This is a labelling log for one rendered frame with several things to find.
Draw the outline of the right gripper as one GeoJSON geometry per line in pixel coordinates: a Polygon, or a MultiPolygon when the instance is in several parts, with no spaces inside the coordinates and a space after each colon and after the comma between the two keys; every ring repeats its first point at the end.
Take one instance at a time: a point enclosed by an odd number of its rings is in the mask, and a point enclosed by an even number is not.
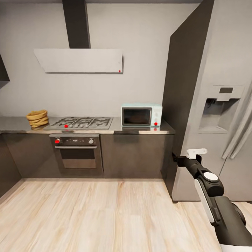
{"type": "Polygon", "coordinates": [[[178,167],[186,167],[188,171],[190,171],[190,168],[193,165],[201,165],[201,156],[196,155],[196,159],[189,159],[186,156],[176,156],[174,153],[172,153],[172,158],[174,162],[177,162],[178,167]]]}

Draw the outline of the popcorn bag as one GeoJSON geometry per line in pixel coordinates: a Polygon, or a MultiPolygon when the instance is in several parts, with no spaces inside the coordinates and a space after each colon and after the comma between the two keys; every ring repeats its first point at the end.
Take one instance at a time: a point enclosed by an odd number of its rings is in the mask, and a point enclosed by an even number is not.
{"type": "Polygon", "coordinates": [[[36,128],[49,123],[47,114],[47,110],[33,111],[26,115],[26,119],[29,121],[30,126],[36,128]]]}

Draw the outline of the microwave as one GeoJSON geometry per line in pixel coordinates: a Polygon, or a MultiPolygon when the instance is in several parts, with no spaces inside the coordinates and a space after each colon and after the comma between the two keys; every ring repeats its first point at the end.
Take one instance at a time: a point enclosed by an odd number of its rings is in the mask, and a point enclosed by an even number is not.
{"type": "Polygon", "coordinates": [[[160,126],[162,106],[158,103],[122,102],[121,126],[160,126]]]}

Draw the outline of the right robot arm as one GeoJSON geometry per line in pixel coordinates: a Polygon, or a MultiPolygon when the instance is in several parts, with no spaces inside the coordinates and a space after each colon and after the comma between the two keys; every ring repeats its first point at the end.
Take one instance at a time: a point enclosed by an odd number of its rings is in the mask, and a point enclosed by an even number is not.
{"type": "Polygon", "coordinates": [[[252,235],[246,229],[242,211],[224,194],[224,186],[218,176],[201,165],[201,156],[207,149],[188,149],[186,156],[172,153],[178,167],[186,167],[195,179],[200,201],[210,224],[214,226],[222,252],[252,252],[252,235]]]}

